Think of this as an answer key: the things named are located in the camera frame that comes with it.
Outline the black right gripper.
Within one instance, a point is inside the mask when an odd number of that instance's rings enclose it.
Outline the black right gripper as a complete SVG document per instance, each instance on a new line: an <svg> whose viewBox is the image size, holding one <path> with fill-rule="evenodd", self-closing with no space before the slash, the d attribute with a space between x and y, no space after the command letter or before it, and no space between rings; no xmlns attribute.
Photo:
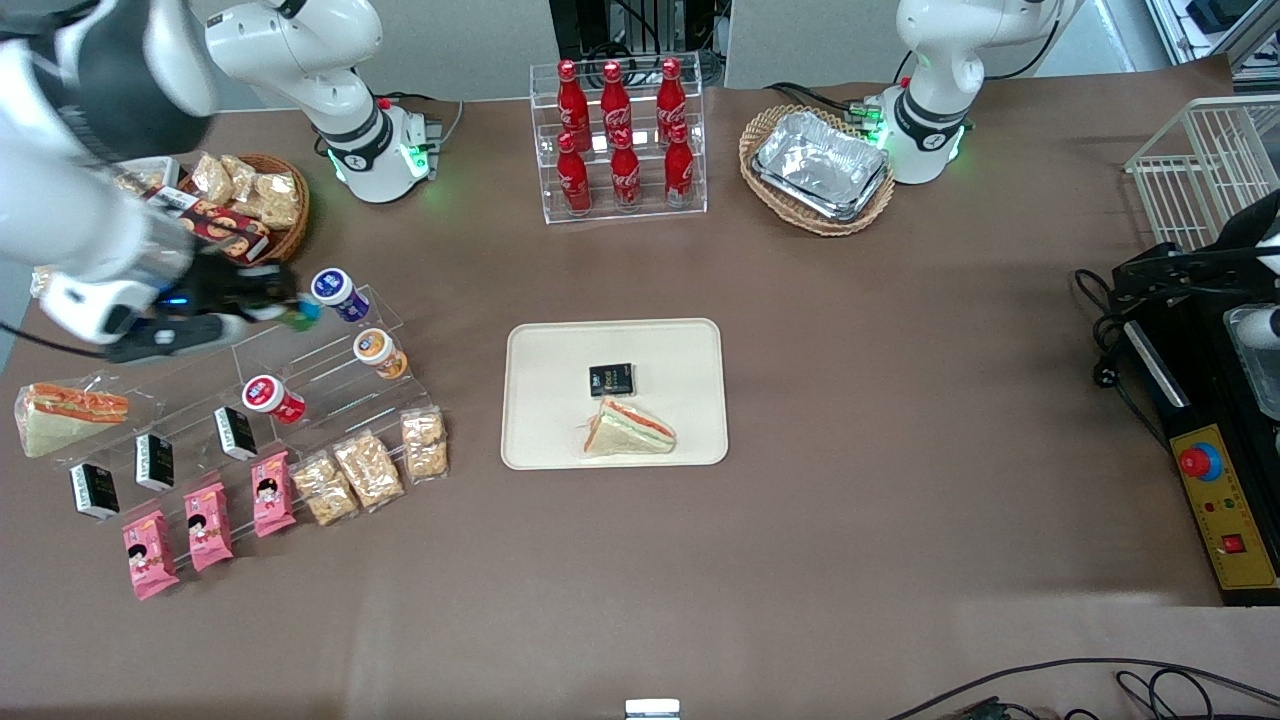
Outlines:
<svg viewBox="0 0 1280 720"><path fill-rule="evenodd" d="M279 322L291 310L280 304L242 305L247 279L251 302L294 302L297 299L297 278L288 265L248 269L224 254L197 254L186 274L163 291L163 315L191 318L221 314L248 323L264 323Z"/></svg>

